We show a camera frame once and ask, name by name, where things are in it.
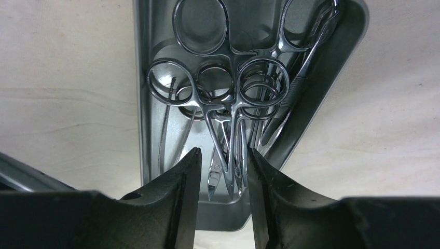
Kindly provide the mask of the beige cloth drape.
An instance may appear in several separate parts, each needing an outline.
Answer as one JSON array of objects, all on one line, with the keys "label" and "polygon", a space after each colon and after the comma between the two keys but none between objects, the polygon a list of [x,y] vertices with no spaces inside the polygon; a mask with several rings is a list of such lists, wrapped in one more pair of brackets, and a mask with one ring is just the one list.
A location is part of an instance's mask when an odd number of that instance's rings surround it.
[{"label": "beige cloth drape", "polygon": [[[439,1],[364,1],[362,39],[282,172],[331,199],[439,196]],[[1,152],[76,189],[141,187],[134,1],[1,1]],[[254,248],[196,230],[195,248]]]}]

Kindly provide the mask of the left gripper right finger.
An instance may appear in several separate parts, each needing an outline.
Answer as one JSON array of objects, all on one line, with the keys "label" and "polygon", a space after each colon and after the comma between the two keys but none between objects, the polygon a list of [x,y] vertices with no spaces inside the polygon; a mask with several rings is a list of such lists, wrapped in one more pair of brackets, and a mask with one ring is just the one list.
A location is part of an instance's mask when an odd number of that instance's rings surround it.
[{"label": "left gripper right finger", "polygon": [[439,248],[439,197],[334,200],[248,155],[256,248]]}]

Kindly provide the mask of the metal instrument tray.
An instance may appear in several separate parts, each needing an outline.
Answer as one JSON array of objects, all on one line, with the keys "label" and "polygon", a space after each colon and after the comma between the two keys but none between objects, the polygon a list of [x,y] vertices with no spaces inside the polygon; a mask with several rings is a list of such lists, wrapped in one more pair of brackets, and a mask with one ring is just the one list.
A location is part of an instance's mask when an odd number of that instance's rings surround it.
[{"label": "metal instrument tray", "polygon": [[250,150],[289,156],[366,32],[364,1],[134,1],[141,183],[201,150],[196,229],[251,216]]}]

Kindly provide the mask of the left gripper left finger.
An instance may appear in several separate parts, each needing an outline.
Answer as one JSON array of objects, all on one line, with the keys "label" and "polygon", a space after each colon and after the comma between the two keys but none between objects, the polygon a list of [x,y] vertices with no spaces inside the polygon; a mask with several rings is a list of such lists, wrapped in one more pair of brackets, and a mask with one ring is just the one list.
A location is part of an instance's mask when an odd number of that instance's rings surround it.
[{"label": "left gripper left finger", "polygon": [[202,153],[121,199],[1,154],[1,248],[192,248]]}]

